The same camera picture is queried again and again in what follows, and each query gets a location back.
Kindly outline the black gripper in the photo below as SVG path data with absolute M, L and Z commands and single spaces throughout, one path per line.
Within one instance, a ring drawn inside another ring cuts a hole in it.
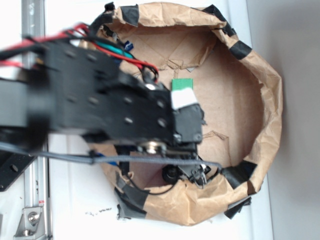
M 174 185 L 178 180 L 189 180 L 203 186 L 203 165 L 198 156 L 197 145 L 203 140 L 203 110 L 191 86 L 171 88 L 173 110 L 173 145 L 164 141 L 149 141 L 137 147 L 143 154 L 166 158 L 162 178 Z

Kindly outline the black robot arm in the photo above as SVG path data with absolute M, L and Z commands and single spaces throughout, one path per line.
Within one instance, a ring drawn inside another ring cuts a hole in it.
M 203 111 L 191 88 L 169 90 L 138 80 L 97 51 L 55 40 L 3 50 L 0 60 L 32 52 L 36 62 L 17 80 L 0 81 L 0 189 L 6 191 L 37 157 L 50 133 L 74 134 L 89 144 L 109 143 L 117 156 L 65 155 L 81 163 L 108 162 L 129 171 L 133 151 L 160 156 L 163 179 L 203 185 L 197 154 Z

